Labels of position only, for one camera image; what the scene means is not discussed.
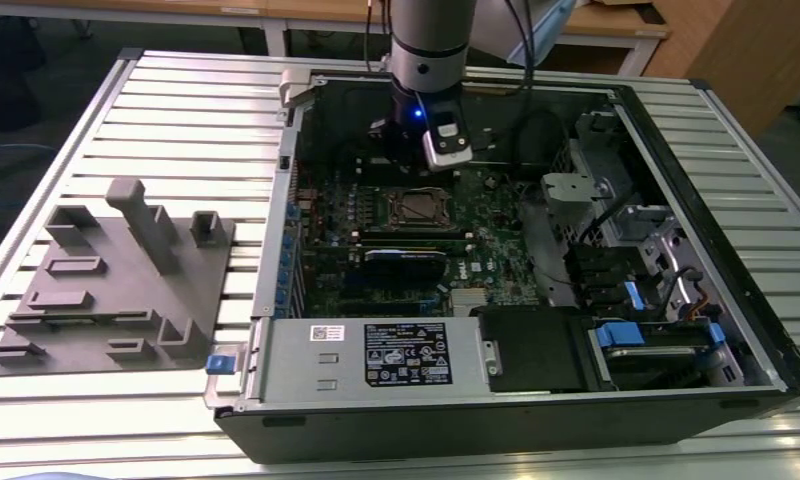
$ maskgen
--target black side panel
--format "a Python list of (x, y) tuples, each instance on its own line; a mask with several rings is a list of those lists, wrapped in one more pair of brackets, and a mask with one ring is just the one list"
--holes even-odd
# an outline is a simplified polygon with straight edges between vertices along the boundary
[(484, 455), (668, 444), (771, 410), (779, 393), (563, 402), (216, 412), (216, 423), (256, 463), (330, 462)]
[(800, 395), (800, 352), (785, 332), (785, 327), (776, 317), (728, 238), (723, 234), (720, 225), (684, 173), (681, 164), (664, 141), (635, 91), (624, 86), (616, 87), (615, 90), (673, 197), (679, 201), (685, 217), (696, 231), (703, 248), (713, 260), (735, 303), (759, 338), (759, 343), (764, 347), (780, 378), (788, 388)]

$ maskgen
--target metal bracket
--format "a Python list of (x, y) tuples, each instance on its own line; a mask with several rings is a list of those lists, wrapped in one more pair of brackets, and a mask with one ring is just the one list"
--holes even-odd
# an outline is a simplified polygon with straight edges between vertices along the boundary
[(310, 69), (288, 68), (281, 72), (281, 83), (278, 83), (278, 97), (281, 106), (292, 108), (301, 104), (308, 98), (310, 91)]
[(481, 344), (483, 348), (483, 365), (485, 366), (485, 373), (489, 377), (496, 377), (504, 370), (501, 369), (501, 358), (497, 351), (497, 343), (489, 340), (484, 340)]

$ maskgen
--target floor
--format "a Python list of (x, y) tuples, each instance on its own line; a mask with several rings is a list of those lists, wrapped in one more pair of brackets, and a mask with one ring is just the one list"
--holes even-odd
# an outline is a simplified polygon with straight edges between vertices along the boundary
[[(96, 22), (92, 38), (81, 40), (69, 21), (42, 19), (35, 23), (47, 63), (27, 75), (27, 81), (43, 120), (0, 134), (0, 144), (62, 144), (124, 46), (213, 53), (244, 53), (244, 49), (262, 53), (265, 49), (260, 32), (233, 28)], [(357, 59), (361, 55), (361, 37), (352, 34), (325, 38), (297, 33), (292, 41), (297, 56)], [(376, 59), (386, 50), (386, 42), (377, 37), (370, 43), (370, 57)], [(493, 60), (474, 58), (474, 63), (492, 66)], [(757, 143), (800, 196), (800, 122), (793, 113), (783, 114)], [(52, 154), (41, 150), (0, 150), (0, 241), (50, 160)]]

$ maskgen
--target warning label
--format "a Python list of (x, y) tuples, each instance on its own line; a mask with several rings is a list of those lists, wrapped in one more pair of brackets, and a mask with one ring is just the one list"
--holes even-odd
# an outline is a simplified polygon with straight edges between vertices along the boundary
[(372, 387), (453, 383), (444, 323), (365, 325), (364, 365)]

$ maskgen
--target metal table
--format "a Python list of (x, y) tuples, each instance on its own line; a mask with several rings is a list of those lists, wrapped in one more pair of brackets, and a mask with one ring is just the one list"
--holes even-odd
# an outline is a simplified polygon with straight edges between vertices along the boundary
[[(141, 177), (172, 216), (237, 220), (217, 343), (245, 341), (292, 65), (360, 62), (144, 52), (117, 61), (0, 247), (0, 336), (39, 263), (57, 204), (105, 205), (109, 179)], [(469, 75), (521, 72), (469, 69)], [(540, 79), (611, 82), (604, 76)], [(687, 81), (616, 78), (635, 88), (691, 181), (800, 347), (800, 200), (713, 93)], [(113, 478), (800, 478), (800, 410), (731, 423), (676, 445), (376, 463), (253, 464), (218, 431), (202, 371), (0, 378), (0, 478), (68, 471)], [(233, 393), (238, 379), (218, 389)]]

